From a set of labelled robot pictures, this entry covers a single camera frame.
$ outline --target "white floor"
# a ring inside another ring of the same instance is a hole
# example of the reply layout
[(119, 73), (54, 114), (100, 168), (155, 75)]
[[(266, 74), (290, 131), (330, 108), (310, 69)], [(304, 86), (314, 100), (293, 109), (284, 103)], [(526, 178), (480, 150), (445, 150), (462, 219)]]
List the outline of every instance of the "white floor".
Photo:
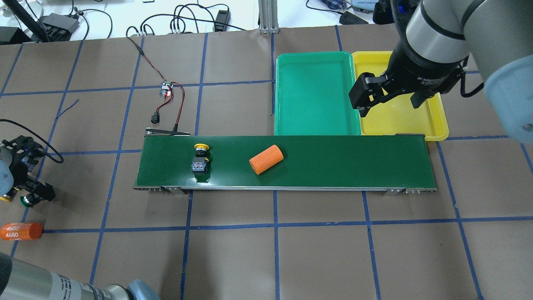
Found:
[[(20, 1), (24, 7), (27, 7), (24, 1)], [(70, 0), (29, 0), (31, 8), (37, 16), (49, 15), (50, 13), (68, 14), (71, 10)], [(195, 0), (155, 0), (153, 3), (143, 3), (141, 0), (103, 0), (95, 2), (93, 0), (75, 0), (75, 6), (79, 9), (99, 9), (106, 11), (113, 18), (113, 32), (111, 37), (124, 37), (126, 29), (129, 26), (139, 27), (140, 23), (153, 14), (168, 13), (172, 14), (178, 4), (195, 3)], [(246, 30), (258, 28), (257, 20), (259, 18), (259, 2), (257, 0), (200, 0), (203, 6), (210, 6), (217, 3), (224, 3), (230, 7), (231, 25), (241, 27)], [(311, 7), (327, 9), (318, 0), (310, 0)], [(205, 10), (199, 7), (192, 7), (198, 19), (210, 19)], [(219, 9), (223, 6), (217, 6), (210, 9), (211, 13), (216, 16)], [(190, 12), (183, 11), (183, 15), (190, 17)], [(372, 14), (355, 12), (355, 14), (370, 23), (372, 23)], [(278, 23), (279, 27), (318, 27), (338, 25), (338, 14), (322, 12), (308, 9), (305, 7), (305, 0), (279, 0), (278, 1)], [(100, 12), (87, 12), (85, 15), (90, 25), (88, 40), (96, 38), (106, 38), (109, 33), (109, 18)], [(147, 23), (154, 28), (156, 35), (165, 35), (170, 33), (169, 22), (170, 16), (155, 17)], [(74, 32), (71, 40), (81, 40), (87, 29), (87, 24), (80, 19), (80, 27)], [(19, 24), (15, 17), (6, 16), (3, 12), (0, 15), (0, 26), (18, 27)], [(211, 23), (200, 22), (200, 32), (211, 32), (213, 26)], [(196, 31), (194, 22), (187, 21), (187, 31)]]

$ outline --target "yellow tray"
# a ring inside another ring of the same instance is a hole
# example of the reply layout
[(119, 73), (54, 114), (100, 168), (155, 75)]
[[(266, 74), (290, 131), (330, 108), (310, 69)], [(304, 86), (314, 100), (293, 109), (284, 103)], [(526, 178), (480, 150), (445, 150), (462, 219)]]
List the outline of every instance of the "yellow tray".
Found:
[[(352, 54), (356, 79), (363, 72), (380, 76), (387, 69), (392, 51), (359, 51)], [(441, 141), (448, 137), (448, 122), (440, 94), (428, 99), (414, 109), (412, 94), (397, 96), (386, 103), (374, 106), (361, 118), (361, 133), (367, 136), (394, 135), (396, 133), (423, 133), (426, 141)]]

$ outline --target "yellow ring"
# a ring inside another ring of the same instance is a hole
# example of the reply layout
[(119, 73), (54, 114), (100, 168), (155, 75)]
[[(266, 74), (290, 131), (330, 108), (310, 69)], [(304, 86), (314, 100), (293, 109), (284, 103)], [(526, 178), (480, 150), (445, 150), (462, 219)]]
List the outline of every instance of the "yellow ring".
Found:
[(205, 148), (205, 150), (209, 150), (209, 146), (206, 144), (196, 144), (195, 148)]

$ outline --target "metal post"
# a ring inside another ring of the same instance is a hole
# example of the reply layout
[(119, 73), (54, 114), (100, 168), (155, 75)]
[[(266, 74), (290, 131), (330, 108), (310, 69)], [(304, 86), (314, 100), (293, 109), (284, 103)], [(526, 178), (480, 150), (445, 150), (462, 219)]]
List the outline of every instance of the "metal post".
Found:
[(259, 0), (259, 27), (262, 34), (279, 33), (278, 0)]

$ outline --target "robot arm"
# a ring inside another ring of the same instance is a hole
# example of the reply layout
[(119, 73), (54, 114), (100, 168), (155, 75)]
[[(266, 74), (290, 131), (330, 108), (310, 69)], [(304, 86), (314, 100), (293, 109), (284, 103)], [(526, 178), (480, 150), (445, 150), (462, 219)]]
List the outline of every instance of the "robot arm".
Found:
[(418, 108), (449, 92), (472, 52), (508, 135), (533, 143), (532, 1), (422, 0), (408, 24), (400, 21), (398, 0), (392, 6), (400, 42), (388, 68), (379, 77), (362, 73), (349, 93), (361, 117), (400, 94), (414, 93), (411, 103)]

